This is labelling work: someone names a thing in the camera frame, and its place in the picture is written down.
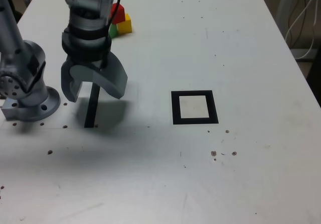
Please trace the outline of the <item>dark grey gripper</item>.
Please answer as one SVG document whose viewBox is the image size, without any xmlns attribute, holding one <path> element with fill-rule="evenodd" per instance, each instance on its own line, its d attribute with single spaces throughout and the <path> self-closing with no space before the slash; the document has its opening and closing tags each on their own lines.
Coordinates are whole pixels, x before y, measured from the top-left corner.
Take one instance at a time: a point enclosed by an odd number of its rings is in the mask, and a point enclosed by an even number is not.
<svg viewBox="0 0 321 224">
<path fill-rule="evenodd" d="M 102 87 L 110 96 L 124 96 L 127 74 L 119 59 L 109 52 L 107 56 L 80 58 L 67 56 L 61 67 L 61 88 L 70 102 L 76 102 L 82 82 L 92 82 Z"/>
</svg>

